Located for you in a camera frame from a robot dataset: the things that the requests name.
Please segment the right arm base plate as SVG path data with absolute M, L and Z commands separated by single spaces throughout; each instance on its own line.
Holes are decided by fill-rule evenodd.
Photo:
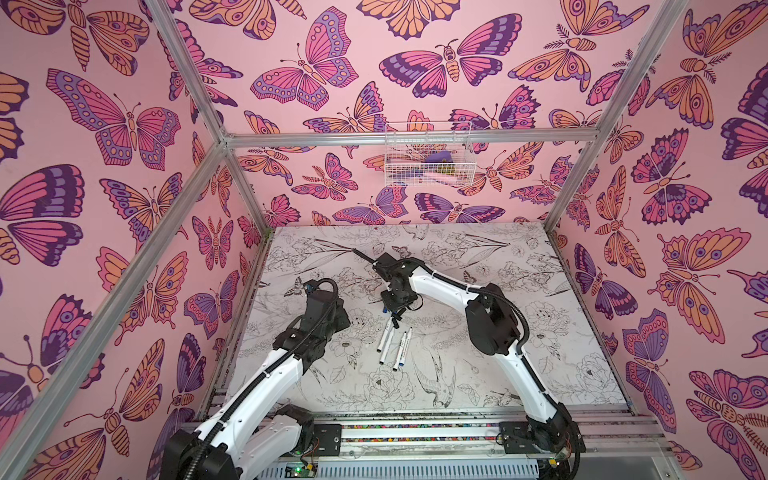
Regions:
M 542 454 L 552 458 L 567 458 L 587 451 L 581 435 L 574 432 L 574 427 L 574 423 L 558 426 L 552 422 L 505 421 L 499 423 L 495 442 L 503 447 L 506 454 Z

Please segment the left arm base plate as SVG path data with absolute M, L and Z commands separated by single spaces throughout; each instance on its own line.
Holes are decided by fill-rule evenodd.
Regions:
M 297 435 L 283 434 L 278 439 L 285 444 L 277 453 L 282 456 L 338 457 L 341 451 L 341 424 L 312 424 L 300 427 Z

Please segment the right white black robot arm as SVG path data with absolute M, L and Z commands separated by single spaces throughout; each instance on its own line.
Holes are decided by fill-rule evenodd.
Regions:
M 576 421 L 551 394 L 527 356 L 527 319 L 498 285 L 454 279 L 414 257 L 396 259 L 383 254 L 372 259 L 363 253 L 359 257 L 384 280 L 381 298 L 395 327 L 415 302 L 426 298 L 465 315 L 470 342 L 497 362 L 520 398 L 528 422 L 523 437 L 537 450 L 556 457 L 579 457 L 586 452 Z

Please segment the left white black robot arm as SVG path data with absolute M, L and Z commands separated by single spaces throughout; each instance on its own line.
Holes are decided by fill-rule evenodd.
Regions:
M 332 336 L 350 326 L 336 282 L 303 284 L 305 312 L 273 342 L 273 350 L 250 382 L 190 433 L 166 443 L 161 479 L 255 479 L 281 455 L 311 449 L 313 417 L 288 407 L 269 424 L 262 420 L 283 394 L 325 353 Z

